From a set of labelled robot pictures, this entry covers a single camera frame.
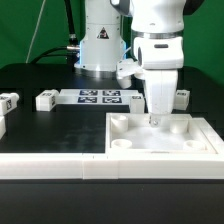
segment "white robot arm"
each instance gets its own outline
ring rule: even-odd
[[[132,53],[137,60],[120,61],[117,78],[124,87],[131,85],[132,74],[144,80],[152,126],[173,110],[177,69],[184,63],[181,34],[187,2],[190,7],[190,0],[111,0],[121,14],[133,17]]]

